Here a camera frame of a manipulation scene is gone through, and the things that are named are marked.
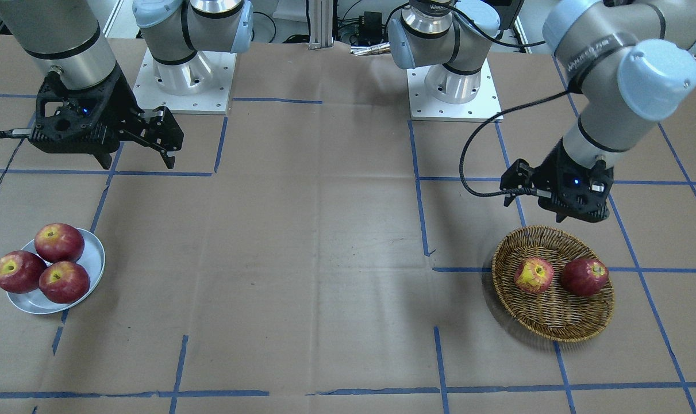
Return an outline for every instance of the white mounting plate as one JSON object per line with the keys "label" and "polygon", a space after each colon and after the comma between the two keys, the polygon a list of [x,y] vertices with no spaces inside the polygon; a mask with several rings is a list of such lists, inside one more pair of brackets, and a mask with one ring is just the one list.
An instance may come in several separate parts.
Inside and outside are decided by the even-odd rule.
{"label": "white mounting plate", "polygon": [[172,113],[227,115],[236,54],[225,52],[204,52],[204,54],[212,64],[216,85],[198,94],[180,97],[167,94],[159,87],[153,75],[153,57],[151,52],[146,50],[133,87],[138,106],[143,110],[153,110],[164,105]]}
{"label": "white mounting plate", "polygon": [[481,68],[481,86],[476,97],[466,104],[449,104],[433,97],[424,86],[430,66],[407,69],[409,106],[412,120],[482,122],[501,112],[488,61]]}

